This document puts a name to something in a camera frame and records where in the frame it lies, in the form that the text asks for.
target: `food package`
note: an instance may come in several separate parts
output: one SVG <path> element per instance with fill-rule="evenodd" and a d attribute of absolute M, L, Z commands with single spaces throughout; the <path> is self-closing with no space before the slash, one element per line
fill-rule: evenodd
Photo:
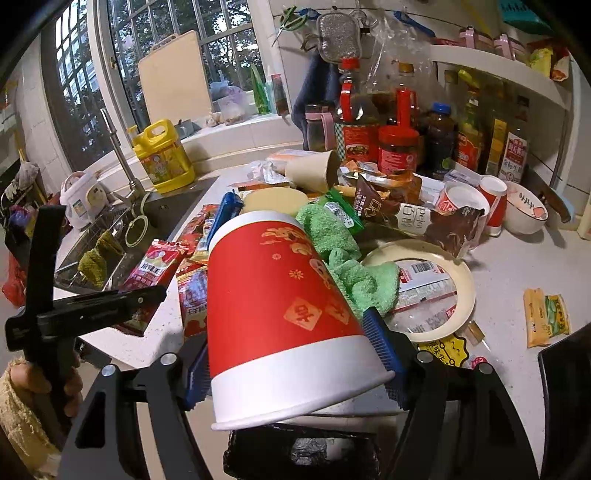
<path fill-rule="evenodd" d="M 382 200 L 363 176 L 359 176 L 357 182 L 353 208 L 362 220 L 380 223 L 437 245 L 457 258 L 467 252 L 478 219 L 484 215 L 483 209 L 472 207 L 440 213 L 427 207 Z"/>
<path fill-rule="evenodd" d="M 207 266 L 183 260 L 177 270 L 183 338 L 207 329 Z"/>
<path fill-rule="evenodd" d="M 320 199 L 319 205 L 329 209 L 339 220 L 348 228 L 351 235 L 355 235 L 363 230 L 361 219 L 353 210 L 353 207 L 347 203 L 343 196 L 334 188 L 326 192 Z"/>
<path fill-rule="evenodd" d="M 125 280 L 120 291 L 163 285 L 168 287 L 177 267 L 187 254 L 182 244 L 153 240 L 143 259 Z M 158 306 L 137 310 L 131 320 L 114 327 L 123 333 L 143 336 Z"/>
<path fill-rule="evenodd" d="M 203 205 L 199 214 L 191 219 L 183 229 L 177 242 L 187 248 L 188 255 L 194 255 L 197 259 L 207 262 L 207 233 L 213 225 L 219 205 Z"/>
<path fill-rule="evenodd" d="M 528 288 L 523 294 L 527 348 L 550 344 L 550 339 L 570 333 L 569 314 L 562 295 L 545 296 L 540 288 Z"/>

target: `hand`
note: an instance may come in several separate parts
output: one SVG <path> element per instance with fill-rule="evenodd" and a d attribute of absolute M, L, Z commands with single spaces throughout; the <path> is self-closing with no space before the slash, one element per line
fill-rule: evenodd
<path fill-rule="evenodd" d="M 70 379 L 64 385 L 64 392 L 69 398 L 64 412 L 69 417 L 75 417 L 82 403 L 82 379 L 75 367 L 80 366 L 80 359 L 76 355 L 75 365 L 72 367 Z M 24 363 L 14 365 L 10 369 L 10 380 L 15 392 L 22 402 L 33 408 L 34 393 L 49 393 L 51 384 L 43 375 L 43 371 L 36 365 Z"/>

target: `yellow sleeve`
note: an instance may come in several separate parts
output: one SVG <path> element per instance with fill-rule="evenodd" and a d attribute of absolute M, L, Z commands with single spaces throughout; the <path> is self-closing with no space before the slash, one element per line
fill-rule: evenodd
<path fill-rule="evenodd" d="M 0 377 L 0 426 L 28 470 L 38 478 L 45 478 L 42 472 L 56 474 L 54 465 L 59 462 L 60 452 L 47 438 L 37 416 L 12 387 L 10 369 L 24 362 L 23 359 L 10 362 Z"/>

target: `red and white cup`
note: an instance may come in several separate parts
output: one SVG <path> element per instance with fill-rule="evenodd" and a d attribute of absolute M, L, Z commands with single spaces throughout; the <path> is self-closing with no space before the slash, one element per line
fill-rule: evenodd
<path fill-rule="evenodd" d="M 304 415 L 394 376 L 294 218 L 233 218 L 212 238 L 208 269 L 213 430 Z"/>
<path fill-rule="evenodd" d="M 447 182 L 435 204 L 439 212 L 453 212 L 461 207 L 473 207 L 484 210 L 484 215 L 478 219 L 476 233 L 469 243 L 469 249 L 473 249 L 480 242 L 480 236 L 488 221 L 488 214 L 491 207 L 484 195 L 471 185 L 458 181 Z"/>
<path fill-rule="evenodd" d="M 507 211 L 507 185 L 497 177 L 483 175 L 478 184 L 478 191 L 484 195 L 491 206 L 486 233 L 490 236 L 499 236 Z"/>

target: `black trash bag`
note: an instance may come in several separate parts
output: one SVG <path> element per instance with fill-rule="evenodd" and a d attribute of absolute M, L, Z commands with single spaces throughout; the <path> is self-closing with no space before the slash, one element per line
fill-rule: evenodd
<path fill-rule="evenodd" d="M 239 480 L 377 480 L 378 456 L 370 433 L 274 423 L 234 430 L 223 467 Z"/>

